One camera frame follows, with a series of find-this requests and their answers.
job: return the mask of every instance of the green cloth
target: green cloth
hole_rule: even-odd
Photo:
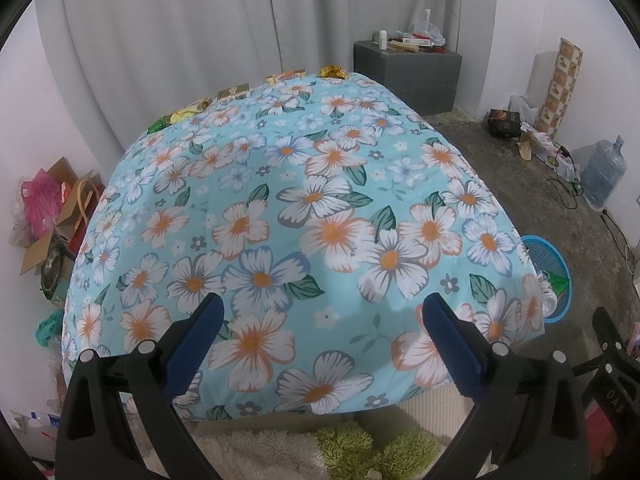
[[[47,319],[38,325],[35,336],[36,341],[40,346],[46,348],[50,339],[53,336],[60,334],[62,331],[62,318],[64,315],[65,311],[62,308],[57,308],[51,316],[47,317]]]
[[[408,431],[376,451],[372,437],[355,422],[322,428],[316,438],[332,480],[375,478],[376,472],[383,480],[411,480],[440,452],[436,439],[421,431]]]

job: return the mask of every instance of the pink plastic bag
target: pink plastic bag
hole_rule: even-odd
[[[22,184],[20,193],[24,201],[24,218],[36,238],[42,238],[56,225],[62,209],[60,184],[41,169],[33,180]]]

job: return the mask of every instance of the dark box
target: dark box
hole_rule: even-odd
[[[353,70],[384,85],[419,115],[450,112],[462,56],[455,52],[380,50],[370,40],[353,45]]]

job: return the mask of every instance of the metal screw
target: metal screw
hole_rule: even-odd
[[[559,350],[556,350],[553,353],[554,359],[559,362],[560,364],[563,364],[566,362],[566,355],[564,355],[564,352],[561,352]]]
[[[509,347],[504,343],[495,343],[492,347],[494,354],[504,357],[509,353]]]
[[[138,352],[141,354],[151,354],[156,349],[156,342],[146,339],[138,345]]]
[[[94,351],[93,350],[84,350],[81,354],[80,354],[80,360],[83,363],[88,363],[91,359],[94,358]]]

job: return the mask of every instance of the teal cloth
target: teal cloth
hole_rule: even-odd
[[[495,197],[359,74],[266,84],[127,149],[76,261],[67,379],[83,349],[157,340],[208,292],[226,321],[175,400],[188,418],[354,412],[449,381],[420,318],[432,292],[490,340],[544,330]]]

